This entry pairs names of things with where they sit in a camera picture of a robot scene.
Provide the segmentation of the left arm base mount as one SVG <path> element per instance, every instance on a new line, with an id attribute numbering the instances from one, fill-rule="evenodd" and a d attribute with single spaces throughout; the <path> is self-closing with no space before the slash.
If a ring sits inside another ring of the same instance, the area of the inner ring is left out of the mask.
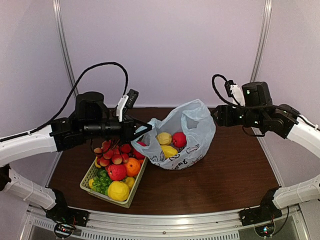
<path id="1" fill-rule="evenodd" d="M 51 209 L 43 208 L 45 216 L 55 222 L 53 232 L 59 239 L 69 238 L 77 227 L 86 227 L 89 212 L 87 210 L 69 207 L 64 194 L 52 189 L 55 196 L 55 205 Z"/>

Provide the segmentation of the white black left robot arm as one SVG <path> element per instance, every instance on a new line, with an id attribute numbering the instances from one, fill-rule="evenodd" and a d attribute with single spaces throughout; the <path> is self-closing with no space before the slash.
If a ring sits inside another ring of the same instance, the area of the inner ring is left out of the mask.
<path id="1" fill-rule="evenodd" d="M 35 203 L 61 222 L 72 218 L 64 194 L 42 187 L 18 174 L 10 163 L 44 153 L 63 152 L 83 145 L 87 140 L 116 139 L 122 143 L 133 141 L 152 129 L 148 123 L 125 114 L 132 109 L 139 93 L 131 89 L 123 95 L 115 116 L 104 104 L 104 95 L 96 91 L 79 94 L 75 110 L 69 117 L 54 119 L 39 130 L 11 135 L 0 141 L 0 189 Z"/>

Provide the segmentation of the pale yellow wrinkled fruit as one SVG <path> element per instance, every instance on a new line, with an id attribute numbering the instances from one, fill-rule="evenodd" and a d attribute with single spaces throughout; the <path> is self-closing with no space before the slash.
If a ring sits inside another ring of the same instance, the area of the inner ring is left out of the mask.
<path id="1" fill-rule="evenodd" d="M 170 145 L 172 143 L 172 135 L 168 132 L 161 132 L 156 136 L 158 143 L 162 146 Z"/>

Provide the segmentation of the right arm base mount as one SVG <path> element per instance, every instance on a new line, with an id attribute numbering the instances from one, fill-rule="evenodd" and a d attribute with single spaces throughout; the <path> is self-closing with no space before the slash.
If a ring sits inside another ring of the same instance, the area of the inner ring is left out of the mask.
<path id="1" fill-rule="evenodd" d="M 278 189 L 278 187 L 269 189 L 259 206 L 246 207 L 239 212 L 242 226 L 253 225 L 255 233 L 261 238 L 270 238 L 276 232 L 274 220 L 283 215 L 273 203 L 274 194 Z"/>

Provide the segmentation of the light blue plastic bag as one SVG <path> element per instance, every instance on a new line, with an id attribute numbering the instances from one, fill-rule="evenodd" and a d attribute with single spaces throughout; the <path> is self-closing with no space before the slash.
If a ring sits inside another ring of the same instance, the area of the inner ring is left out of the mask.
<path id="1" fill-rule="evenodd" d="M 163 120 L 152 118 L 148 124 L 152 129 L 131 145 L 165 170 L 183 170 L 197 163 L 216 132 L 210 111 L 200 99 L 174 108 Z"/>

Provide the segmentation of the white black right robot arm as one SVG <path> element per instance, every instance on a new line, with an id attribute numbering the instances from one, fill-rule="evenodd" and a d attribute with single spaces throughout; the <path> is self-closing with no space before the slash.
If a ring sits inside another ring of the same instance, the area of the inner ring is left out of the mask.
<path id="1" fill-rule="evenodd" d="M 225 80 L 224 87 L 232 102 L 224 99 L 217 87 L 214 92 L 223 101 L 211 116 L 221 127 L 241 126 L 242 129 L 259 129 L 258 137 L 273 132 L 285 140 L 290 140 L 307 149 L 315 156 L 320 155 L 320 128 L 310 123 L 298 110 L 287 104 L 274 105 L 266 82 L 250 82 L 239 87 L 232 80 Z M 276 209 L 305 203 L 320 197 L 320 177 L 288 187 L 270 190 L 265 203 L 256 210 L 259 220 L 268 220 Z"/>

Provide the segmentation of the red lychee bunch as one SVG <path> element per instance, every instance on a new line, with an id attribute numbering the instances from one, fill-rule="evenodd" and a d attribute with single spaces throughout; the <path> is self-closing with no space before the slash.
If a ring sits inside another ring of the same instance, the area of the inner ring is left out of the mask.
<path id="1" fill-rule="evenodd" d="M 120 165 L 128 162 L 132 147 L 130 144 L 118 144 L 112 140 L 105 140 L 100 147 L 93 148 L 95 157 L 99 158 L 99 164 L 106 168 L 112 164 Z"/>

